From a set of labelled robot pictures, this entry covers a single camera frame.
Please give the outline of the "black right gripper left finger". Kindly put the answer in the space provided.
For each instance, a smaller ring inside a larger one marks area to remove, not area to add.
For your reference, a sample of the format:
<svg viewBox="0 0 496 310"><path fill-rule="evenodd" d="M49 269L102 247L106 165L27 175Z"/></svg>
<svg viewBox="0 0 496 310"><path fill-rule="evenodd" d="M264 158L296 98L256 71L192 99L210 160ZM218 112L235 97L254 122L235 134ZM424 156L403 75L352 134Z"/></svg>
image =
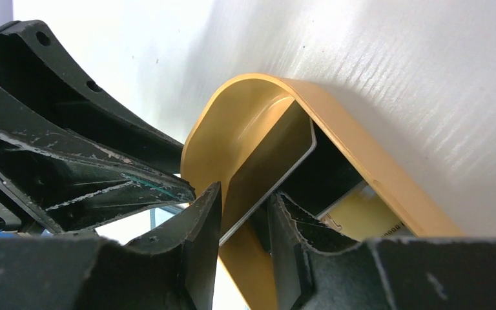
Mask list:
<svg viewBox="0 0 496 310"><path fill-rule="evenodd" d="M96 236L0 238L0 309L210 309L221 218L214 182L126 245Z"/></svg>

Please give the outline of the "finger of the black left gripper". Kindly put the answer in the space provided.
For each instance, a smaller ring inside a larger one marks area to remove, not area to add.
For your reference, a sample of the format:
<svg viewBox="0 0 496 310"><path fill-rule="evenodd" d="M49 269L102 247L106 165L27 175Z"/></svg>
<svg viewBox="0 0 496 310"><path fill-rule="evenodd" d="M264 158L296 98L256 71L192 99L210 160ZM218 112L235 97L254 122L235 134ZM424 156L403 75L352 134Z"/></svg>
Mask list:
<svg viewBox="0 0 496 310"><path fill-rule="evenodd" d="M58 127L0 87L0 229L84 231L194 197L187 181Z"/></svg>
<svg viewBox="0 0 496 310"><path fill-rule="evenodd" d="M62 129L154 169L180 171L183 145L103 90L43 21L0 26L0 87Z"/></svg>

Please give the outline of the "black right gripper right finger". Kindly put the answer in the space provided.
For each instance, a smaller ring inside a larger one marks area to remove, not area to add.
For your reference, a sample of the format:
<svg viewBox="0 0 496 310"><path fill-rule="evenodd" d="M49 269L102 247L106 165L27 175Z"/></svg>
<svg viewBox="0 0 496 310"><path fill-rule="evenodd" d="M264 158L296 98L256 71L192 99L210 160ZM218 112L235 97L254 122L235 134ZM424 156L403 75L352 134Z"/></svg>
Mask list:
<svg viewBox="0 0 496 310"><path fill-rule="evenodd" d="M280 309L496 309L496 238L368 238L268 205Z"/></svg>

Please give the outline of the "dark grey credit card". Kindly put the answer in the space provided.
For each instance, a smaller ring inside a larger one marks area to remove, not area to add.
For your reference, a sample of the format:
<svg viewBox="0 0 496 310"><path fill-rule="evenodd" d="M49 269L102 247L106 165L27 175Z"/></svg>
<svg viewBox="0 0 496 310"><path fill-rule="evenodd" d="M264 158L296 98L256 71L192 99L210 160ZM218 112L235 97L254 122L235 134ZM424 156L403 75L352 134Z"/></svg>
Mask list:
<svg viewBox="0 0 496 310"><path fill-rule="evenodd" d="M315 148L313 121L293 102L232 176L219 245L226 243Z"/></svg>

